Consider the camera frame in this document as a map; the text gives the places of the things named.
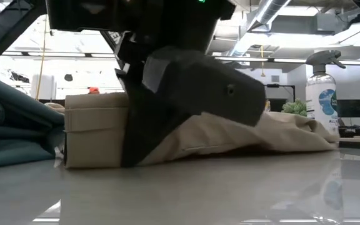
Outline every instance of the bottle label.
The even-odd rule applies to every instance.
[[[331,133],[338,133],[337,92],[335,84],[314,84],[306,87],[308,118],[319,121]]]

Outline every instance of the folded blue fabric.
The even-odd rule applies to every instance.
[[[0,166],[51,159],[64,116],[0,81]]]

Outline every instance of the screw hole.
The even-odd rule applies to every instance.
[[[236,90],[235,90],[235,87],[233,84],[227,85],[227,95],[228,96],[233,96],[235,92],[236,92]]]

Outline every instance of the spray bottle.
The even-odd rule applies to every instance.
[[[340,51],[321,51],[310,56],[306,64],[313,66],[313,76],[306,84],[306,111],[309,118],[319,121],[331,133],[338,133],[336,81],[326,74],[326,65],[334,63],[346,67],[337,60]]]

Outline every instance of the orange object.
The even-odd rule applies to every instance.
[[[99,94],[98,87],[90,87],[88,94]]]

